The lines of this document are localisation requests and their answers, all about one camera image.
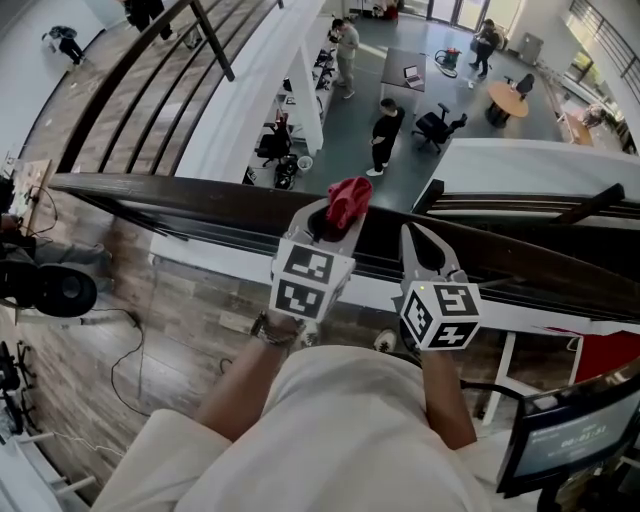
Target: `person walking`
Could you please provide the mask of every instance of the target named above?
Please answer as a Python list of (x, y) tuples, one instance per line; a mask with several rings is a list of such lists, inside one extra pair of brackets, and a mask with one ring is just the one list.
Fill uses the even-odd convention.
[(371, 139), (373, 169), (367, 171), (367, 176), (382, 176), (384, 174), (405, 115), (404, 109), (398, 107), (391, 98), (385, 98), (380, 102), (380, 111), (384, 115), (378, 119), (373, 127), (373, 138)]
[[(150, 24), (151, 20), (155, 20), (164, 11), (162, 0), (119, 0), (128, 12), (127, 19), (129, 22), (143, 32)], [(164, 41), (175, 41), (177, 35), (171, 30), (171, 25), (160, 32), (160, 37)]]
[(78, 33), (71, 27), (56, 25), (46, 34), (42, 34), (42, 41), (47, 43), (53, 53), (60, 50), (73, 61), (75, 66), (79, 66), (86, 57), (82, 48), (76, 43), (77, 35)]
[(331, 24), (331, 31), (338, 40), (338, 70), (342, 81), (338, 85), (346, 88), (343, 99), (348, 100), (355, 93), (353, 88), (353, 63), (356, 58), (356, 50), (360, 46), (360, 35), (354, 26), (345, 21), (336, 19)]
[(474, 69), (478, 69), (482, 64), (482, 73), (478, 75), (478, 78), (486, 78), (487, 71), (489, 69), (489, 57), (493, 54), (494, 50), (500, 44), (500, 35), (496, 32), (496, 25), (492, 19), (486, 19), (482, 23), (482, 30), (475, 35), (478, 41), (478, 47), (476, 49), (477, 58), (472, 64), (469, 64)]

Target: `window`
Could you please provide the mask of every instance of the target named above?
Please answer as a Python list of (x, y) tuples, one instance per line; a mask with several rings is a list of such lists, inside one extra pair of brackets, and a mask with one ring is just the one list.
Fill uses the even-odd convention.
[(507, 34), (519, 7), (520, 0), (491, 0), (485, 19), (492, 19), (496, 25), (504, 28), (504, 33)]

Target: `orange table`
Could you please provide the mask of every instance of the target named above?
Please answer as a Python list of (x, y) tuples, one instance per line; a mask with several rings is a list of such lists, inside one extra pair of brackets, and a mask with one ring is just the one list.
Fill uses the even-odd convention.
[(578, 144), (580, 146), (593, 146), (593, 139), (591, 138), (589, 128), (583, 125), (577, 117), (565, 112), (558, 119), (559, 123), (561, 123), (562, 121), (565, 122), (569, 130), (571, 144)]
[(527, 117), (529, 104), (521, 99), (520, 93), (511, 90), (506, 82), (494, 82), (489, 86), (489, 96), (493, 100), (487, 109), (487, 120), (497, 128), (503, 128), (511, 116)]

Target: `man in black clothes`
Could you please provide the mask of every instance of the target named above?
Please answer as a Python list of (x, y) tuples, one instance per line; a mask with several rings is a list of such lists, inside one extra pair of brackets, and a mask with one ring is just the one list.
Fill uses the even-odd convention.
[(476, 54), (478, 55), (478, 58), (473, 64), (469, 64), (472, 68), (478, 69), (480, 67), (480, 63), (482, 63), (482, 73), (478, 75), (478, 78), (486, 78), (487, 70), (489, 68), (487, 60), (500, 44), (500, 35), (496, 32), (496, 25), (493, 20), (484, 20), (482, 26), (482, 30), (476, 34), (476, 39), (478, 40)]
[(371, 139), (371, 153), (373, 155), (373, 169), (367, 171), (367, 176), (382, 176), (389, 163), (391, 150), (404, 119), (404, 109), (398, 107), (391, 98), (380, 102), (380, 111), (384, 114), (373, 127)]

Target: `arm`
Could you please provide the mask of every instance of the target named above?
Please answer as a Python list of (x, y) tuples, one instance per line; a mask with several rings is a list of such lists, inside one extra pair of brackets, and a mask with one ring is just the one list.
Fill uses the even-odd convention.
[(476, 442), (476, 433), (451, 354), (423, 352), (421, 359), (429, 426), (452, 450)]
[[(297, 330), (286, 315), (269, 312), (268, 320), (285, 336)], [(195, 420), (232, 442), (240, 438), (260, 419), (286, 348), (251, 338), (205, 398)]]

